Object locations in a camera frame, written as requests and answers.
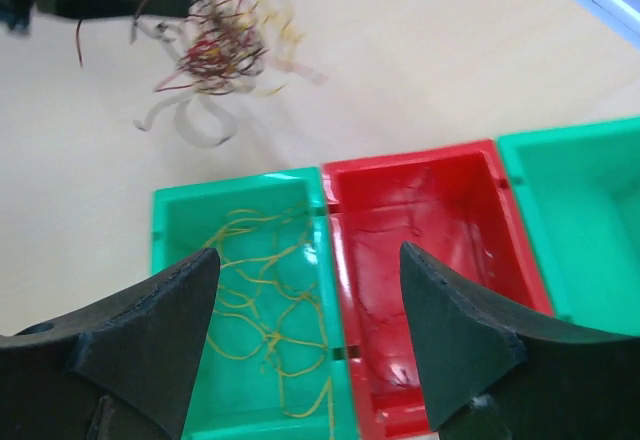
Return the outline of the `green plastic bin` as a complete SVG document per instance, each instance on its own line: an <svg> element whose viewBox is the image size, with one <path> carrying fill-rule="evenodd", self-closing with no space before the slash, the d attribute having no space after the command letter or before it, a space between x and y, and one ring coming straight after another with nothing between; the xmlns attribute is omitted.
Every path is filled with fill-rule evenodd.
<svg viewBox="0 0 640 440"><path fill-rule="evenodd" d="M317 168L158 190L151 269L213 248L221 272L183 435L359 435Z"/></svg>
<svg viewBox="0 0 640 440"><path fill-rule="evenodd" d="M497 140L558 317L639 333L639 120Z"/></svg>

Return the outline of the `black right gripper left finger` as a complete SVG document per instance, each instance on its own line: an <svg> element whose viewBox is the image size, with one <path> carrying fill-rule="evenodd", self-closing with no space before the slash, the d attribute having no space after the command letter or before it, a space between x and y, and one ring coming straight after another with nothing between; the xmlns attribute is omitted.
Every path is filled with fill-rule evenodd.
<svg viewBox="0 0 640 440"><path fill-rule="evenodd" d="M180 438L219 273L217 251L205 248L2 337L2 438Z"/></svg>

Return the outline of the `near green plastic bin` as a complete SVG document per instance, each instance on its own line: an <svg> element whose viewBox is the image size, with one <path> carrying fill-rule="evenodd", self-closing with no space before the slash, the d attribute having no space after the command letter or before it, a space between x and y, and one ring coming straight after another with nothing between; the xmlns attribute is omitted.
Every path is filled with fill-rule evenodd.
<svg viewBox="0 0 640 440"><path fill-rule="evenodd" d="M221 272L183 435L359 435L317 168L158 190L151 269L213 248Z"/></svg>

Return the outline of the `far green plastic bin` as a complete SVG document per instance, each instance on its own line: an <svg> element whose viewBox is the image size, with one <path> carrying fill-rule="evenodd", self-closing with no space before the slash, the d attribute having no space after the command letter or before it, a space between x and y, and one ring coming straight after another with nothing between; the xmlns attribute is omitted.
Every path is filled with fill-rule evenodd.
<svg viewBox="0 0 640 440"><path fill-rule="evenodd" d="M497 140L558 317L639 333L639 120Z"/></svg>

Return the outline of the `red plastic bin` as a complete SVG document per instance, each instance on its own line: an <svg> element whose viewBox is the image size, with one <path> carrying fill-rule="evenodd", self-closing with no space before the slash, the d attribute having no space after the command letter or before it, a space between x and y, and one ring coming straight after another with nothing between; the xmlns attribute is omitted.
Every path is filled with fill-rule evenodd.
<svg viewBox="0 0 640 440"><path fill-rule="evenodd" d="M542 314L550 296L497 144L480 140L321 168L360 435L430 432L419 377L451 332L433 282L474 282Z"/></svg>

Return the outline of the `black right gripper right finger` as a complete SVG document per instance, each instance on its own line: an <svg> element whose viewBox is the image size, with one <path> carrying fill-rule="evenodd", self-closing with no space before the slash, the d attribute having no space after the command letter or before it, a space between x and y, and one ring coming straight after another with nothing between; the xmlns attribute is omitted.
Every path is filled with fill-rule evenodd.
<svg viewBox="0 0 640 440"><path fill-rule="evenodd" d="M520 305L412 243L401 290L431 428L442 439L635 439L639 341Z"/></svg>

